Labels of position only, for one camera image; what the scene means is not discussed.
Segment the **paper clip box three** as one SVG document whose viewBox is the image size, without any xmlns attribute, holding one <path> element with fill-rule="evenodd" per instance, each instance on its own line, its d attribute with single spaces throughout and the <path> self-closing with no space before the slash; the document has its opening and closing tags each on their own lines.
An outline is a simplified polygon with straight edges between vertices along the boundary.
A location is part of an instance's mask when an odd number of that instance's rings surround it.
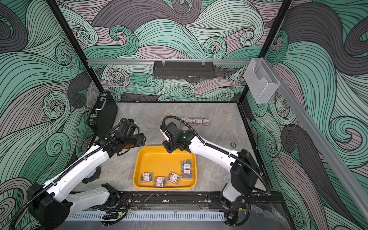
<svg viewBox="0 0 368 230">
<path fill-rule="evenodd" d="M 193 126 L 193 125 L 196 124 L 195 122 L 196 122 L 195 118 L 188 118 L 188 124 L 189 125 Z"/>
</svg>

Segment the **paper clip box nine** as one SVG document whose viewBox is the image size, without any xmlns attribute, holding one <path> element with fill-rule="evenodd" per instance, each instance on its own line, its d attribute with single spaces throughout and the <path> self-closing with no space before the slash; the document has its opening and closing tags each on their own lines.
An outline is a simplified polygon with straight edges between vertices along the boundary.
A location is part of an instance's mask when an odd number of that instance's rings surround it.
<svg viewBox="0 0 368 230">
<path fill-rule="evenodd" d="M 189 170 L 189 169 L 192 169 L 193 167 L 191 160 L 183 160 L 181 161 L 180 165 L 181 165 L 181 168 L 184 170 Z"/>
</svg>

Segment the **paper clip box one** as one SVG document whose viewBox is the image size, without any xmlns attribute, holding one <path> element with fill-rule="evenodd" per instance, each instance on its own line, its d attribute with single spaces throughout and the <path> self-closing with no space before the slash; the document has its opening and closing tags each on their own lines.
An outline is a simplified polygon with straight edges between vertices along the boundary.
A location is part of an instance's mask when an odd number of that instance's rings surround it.
<svg viewBox="0 0 368 230">
<path fill-rule="evenodd" d="M 202 118 L 196 118 L 195 119 L 195 125 L 196 126 L 203 126 L 203 119 Z"/>
</svg>

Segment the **paper clip box two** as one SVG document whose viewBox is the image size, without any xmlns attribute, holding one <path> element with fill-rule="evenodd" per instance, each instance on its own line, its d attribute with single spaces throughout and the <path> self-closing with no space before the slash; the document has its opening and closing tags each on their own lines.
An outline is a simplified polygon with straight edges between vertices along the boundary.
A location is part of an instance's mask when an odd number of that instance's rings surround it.
<svg viewBox="0 0 368 230">
<path fill-rule="evenodd" d="M 202 124 L 204 126 L 209 126 L 210 125 L 210 119 L 208 117 L 203 117 L 202 118 Z"/>
</svg>

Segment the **paper clip box eight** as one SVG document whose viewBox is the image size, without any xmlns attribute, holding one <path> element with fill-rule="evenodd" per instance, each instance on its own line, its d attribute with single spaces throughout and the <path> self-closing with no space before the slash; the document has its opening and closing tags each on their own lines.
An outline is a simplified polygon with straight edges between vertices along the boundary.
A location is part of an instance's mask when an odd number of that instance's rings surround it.
<svg viewBox="0 0 368 230">
<path fill-rule="evenodd" d="M 174 173 L 174 172 L 170 172 L 168 175 L 168 181 L 174 185 L 178 185 L 180 182 L 181 176 Z"/>
</svg>

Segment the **paper clip box seven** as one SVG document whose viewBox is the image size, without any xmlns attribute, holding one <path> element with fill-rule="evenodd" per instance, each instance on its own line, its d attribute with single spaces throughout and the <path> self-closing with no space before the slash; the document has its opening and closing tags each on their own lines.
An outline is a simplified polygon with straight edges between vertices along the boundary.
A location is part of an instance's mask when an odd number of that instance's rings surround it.
<svg viewBox="0 0 368 230">
<path fill-rule="evenodd" d="M 154 179 L 154 187 L 166 187 L 167 177 L 156 176 Z"/>
</svg>

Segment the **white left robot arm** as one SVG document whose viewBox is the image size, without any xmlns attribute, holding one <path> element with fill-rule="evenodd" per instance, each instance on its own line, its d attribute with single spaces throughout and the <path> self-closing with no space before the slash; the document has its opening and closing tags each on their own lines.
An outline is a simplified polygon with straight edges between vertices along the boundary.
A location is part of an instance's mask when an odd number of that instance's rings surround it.
<svg viewBox="0 0 368 230">
<path fill-rule="evenodd" d="M 131 148 L 144 146 L 147 140 L 133 119 L 121 119 L 113 130 L 112 136 L 107 135 L 96 141 L 94 146 L 60 174 L 43 184 L 35 183 L 30 186 L 27 190 L 27 202 L 16 212 L 9 228 L 15 230 L 19 218 L 26 211 L 38 221 L 38 229 L 54 230 L 79 211 L 104 205 L 116 206 L 118 191 L 110 184 L 72 194 L 76 185 L 98 166 L 114 155 L 123 155 Z"/>
</svg>

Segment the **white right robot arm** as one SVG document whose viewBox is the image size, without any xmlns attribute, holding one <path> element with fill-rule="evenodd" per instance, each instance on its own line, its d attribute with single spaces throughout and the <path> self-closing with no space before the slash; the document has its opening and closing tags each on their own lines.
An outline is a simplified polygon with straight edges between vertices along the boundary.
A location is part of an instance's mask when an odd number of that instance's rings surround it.
<svg viewBox="0 0 368 230">
<path fill-rule="evenodd" d="M 176 116 L 166 116 L 160 125 L 168 153 L 175 150 L 203 156 L 220 165 L 230 173 L 230 182 L 225 185 L 219 199 L 226 208 L 236 201 L 249 198 L 256 191 L 265 195 L 271 193 L 269 183 L 261 175 L 258 163 L 251 153 L 230 150 L 202 138 L 187 122 Z"/>
</svg>

